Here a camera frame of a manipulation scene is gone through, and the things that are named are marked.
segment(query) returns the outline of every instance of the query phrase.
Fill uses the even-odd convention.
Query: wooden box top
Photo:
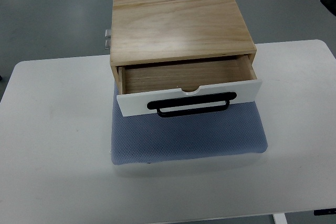
[[[113,0],[112,66],[255,52],[235,0]]]

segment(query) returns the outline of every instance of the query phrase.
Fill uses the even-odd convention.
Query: black drawer handle
[[[233,100],[236,97],[237,94],[235,92],[226,92],[217,94],[198,95],[195,97],[172,98],[167,100],[149,102],[147,104],[147,108],[149,110],[156,110],[158,115],[162,118],[171,118],[173,116],[193,115],[207,112],[223,111],[229,107],[230,100]],[[164,108],[173,108],[179,106],[210,103],[210,102],[221,102],[221,101],[225,101],[225,104],[219,106],[210,106],[210,107],[187,109],[187,110],[176,110],[168,112],[161,111],[161,109]]]

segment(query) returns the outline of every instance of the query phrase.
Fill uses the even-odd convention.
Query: concrete floor
[[[336,55],[336,17],[319,0],[236,0],[255,43],[321,39]],[[0,99],[24,60],[104,55],[112,0],[0,0]],[[336,223],[312,211],[287,214],[289,224]],[[273,223],[271,216],[193,222]]]

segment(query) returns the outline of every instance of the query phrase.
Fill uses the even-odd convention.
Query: blue fabric pad
[[[255,102],[175,118],[157,114],[123,117],[117,93],[115,88],[111,145],[115,165],[262,153],[267,149]]]

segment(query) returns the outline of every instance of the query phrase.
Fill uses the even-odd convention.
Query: wooden drawer box
[[[235,0],[113,0],[111,68],[123,116],[156,113],[153,101],[217,93],[253,101],[255,53]],[[206,101],[171,110],[228,103]]]

